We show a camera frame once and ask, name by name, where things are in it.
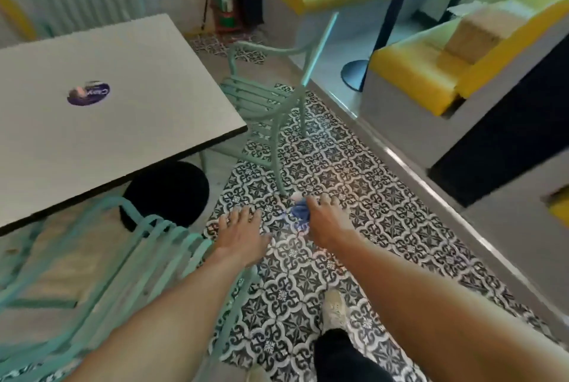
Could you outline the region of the person's right hand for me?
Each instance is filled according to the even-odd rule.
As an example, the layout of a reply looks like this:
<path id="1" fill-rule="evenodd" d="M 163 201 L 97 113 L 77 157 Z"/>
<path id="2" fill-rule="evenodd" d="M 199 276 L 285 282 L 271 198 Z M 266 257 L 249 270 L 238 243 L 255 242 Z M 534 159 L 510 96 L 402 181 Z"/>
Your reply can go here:
<path id="1" fill-rule="evenodd" d="M 348 248 L 352 242 L 360 239 L 350 219 L 349 210 L 335 219 L 324 217 L 309 220 L 309 237 L 320 248 L 326 249 L 338 256 Z"/>

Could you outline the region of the person's left hand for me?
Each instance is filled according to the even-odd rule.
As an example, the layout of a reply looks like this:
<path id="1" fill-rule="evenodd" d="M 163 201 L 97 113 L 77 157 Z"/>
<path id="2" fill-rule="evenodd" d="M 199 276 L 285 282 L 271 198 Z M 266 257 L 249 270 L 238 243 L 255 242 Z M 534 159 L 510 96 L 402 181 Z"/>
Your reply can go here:
<path id="1" fill-rule="evenodd" d="M 261 234 L 260 229 L 217 229 L 212 255 L 216 261 L 248 268 L 265 257 L 271 239 L 270 234 Z"/>

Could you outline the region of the blue and white cloth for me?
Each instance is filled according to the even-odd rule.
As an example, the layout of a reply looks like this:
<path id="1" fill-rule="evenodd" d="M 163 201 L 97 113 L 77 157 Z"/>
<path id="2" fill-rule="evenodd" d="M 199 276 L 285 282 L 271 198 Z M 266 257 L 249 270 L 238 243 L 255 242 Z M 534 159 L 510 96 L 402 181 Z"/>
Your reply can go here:
<path id="1" fill-rule="evenodd" d="M 287 234 L 306 234 L 309 231 L 310 211 L 307 200 L 301 191 L 295 191 L 290 196 L 290 206 L 287 209 L 289 223 L 285 229 Z"/>

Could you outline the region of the person's left forearm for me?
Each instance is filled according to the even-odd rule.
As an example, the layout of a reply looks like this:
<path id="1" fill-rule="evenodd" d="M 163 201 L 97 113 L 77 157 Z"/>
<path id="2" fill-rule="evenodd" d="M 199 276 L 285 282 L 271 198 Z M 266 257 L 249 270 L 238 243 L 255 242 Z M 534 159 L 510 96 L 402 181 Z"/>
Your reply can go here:
<path id="1" fill-rule="evenodd" d="M 191 382 L 238 275 L 266 254 L 267 242 L 216 249 L 196 271 L 91 352 L 65 382 Z"/>

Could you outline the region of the person's right forearm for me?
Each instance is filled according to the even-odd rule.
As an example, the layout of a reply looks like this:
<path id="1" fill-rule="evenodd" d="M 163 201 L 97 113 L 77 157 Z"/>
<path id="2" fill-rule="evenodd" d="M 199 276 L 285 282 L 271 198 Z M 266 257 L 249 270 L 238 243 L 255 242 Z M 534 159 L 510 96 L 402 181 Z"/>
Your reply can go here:
<path id="1" fill-rule="evenodd" d="M 356 231 L 311 238 L 352 274 L 381 324 L 432 382 L 569 382 L 569 352 L 456 281 Z"/>

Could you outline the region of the beige shoe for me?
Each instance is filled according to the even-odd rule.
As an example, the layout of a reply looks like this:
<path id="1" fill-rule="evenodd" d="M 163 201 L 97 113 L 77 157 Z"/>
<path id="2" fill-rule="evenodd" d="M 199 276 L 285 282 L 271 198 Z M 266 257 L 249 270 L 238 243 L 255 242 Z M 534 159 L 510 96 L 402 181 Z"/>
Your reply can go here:
<path id="1" fill-rule="evenodd" d="M 349 310 L 339 290 L 330 289 L 324 293 L 321 311 L 322 334 L 330 330 L 347 331 Z"/>

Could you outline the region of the white table with black base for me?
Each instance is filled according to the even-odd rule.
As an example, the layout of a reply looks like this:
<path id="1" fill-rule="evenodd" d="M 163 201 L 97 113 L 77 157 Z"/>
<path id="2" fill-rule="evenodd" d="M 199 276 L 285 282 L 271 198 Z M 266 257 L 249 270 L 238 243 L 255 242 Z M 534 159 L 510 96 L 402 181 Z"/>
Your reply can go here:
<path id="1" fill-rule="evenodd" d="M 0 49 L 0 237 L 246 130 L 165 13 Z"/>

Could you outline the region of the black trouser leg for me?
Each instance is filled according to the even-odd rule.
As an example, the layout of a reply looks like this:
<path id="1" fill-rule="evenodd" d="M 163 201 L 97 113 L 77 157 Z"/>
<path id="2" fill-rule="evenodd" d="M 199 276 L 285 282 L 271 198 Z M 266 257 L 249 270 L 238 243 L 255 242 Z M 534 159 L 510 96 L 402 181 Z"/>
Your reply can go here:
<path id="1" fill-rule="evenodd" d="M 317 382 L 394 382 L 391 374 L 354 347 L 342 328 L 317 338 L 314 366 Z"/>

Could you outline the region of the purple round sticker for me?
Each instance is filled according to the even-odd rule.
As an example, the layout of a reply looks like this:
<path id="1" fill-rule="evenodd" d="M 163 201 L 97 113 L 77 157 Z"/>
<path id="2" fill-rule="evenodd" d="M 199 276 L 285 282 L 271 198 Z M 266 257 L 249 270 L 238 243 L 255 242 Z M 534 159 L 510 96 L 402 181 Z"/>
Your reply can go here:
<path id="1" fill-rule="evenodd" d="M 83 86 L 71 89 L 67 102 L 76 106 L 88 106 L 98 103 L 110 94 L 110 85 L 100 81 L 89 81 Z"/>

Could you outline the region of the black partition panel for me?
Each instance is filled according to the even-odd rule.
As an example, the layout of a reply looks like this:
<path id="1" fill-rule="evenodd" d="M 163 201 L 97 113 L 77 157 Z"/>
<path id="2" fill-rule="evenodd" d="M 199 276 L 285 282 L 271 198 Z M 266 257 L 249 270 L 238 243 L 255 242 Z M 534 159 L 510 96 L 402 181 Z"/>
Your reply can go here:
<path id="1" fill-rule="evenodd" d="M 428 171 L 468 207 L 569 148 L 569 35 Z"/>

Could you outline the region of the brown cardboard box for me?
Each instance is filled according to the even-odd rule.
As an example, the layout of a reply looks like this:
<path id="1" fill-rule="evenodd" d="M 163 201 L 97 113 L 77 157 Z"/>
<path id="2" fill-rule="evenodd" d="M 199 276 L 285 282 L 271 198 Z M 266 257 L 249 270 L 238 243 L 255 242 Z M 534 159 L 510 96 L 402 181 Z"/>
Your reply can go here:
<path id="1" fill-rule="evenodd" d="M 537 14 L 517 0 L 496 3 L 475 0 L 447 10 L 459 22 L 445 51 L 470 65 L 480 61 Z"/>

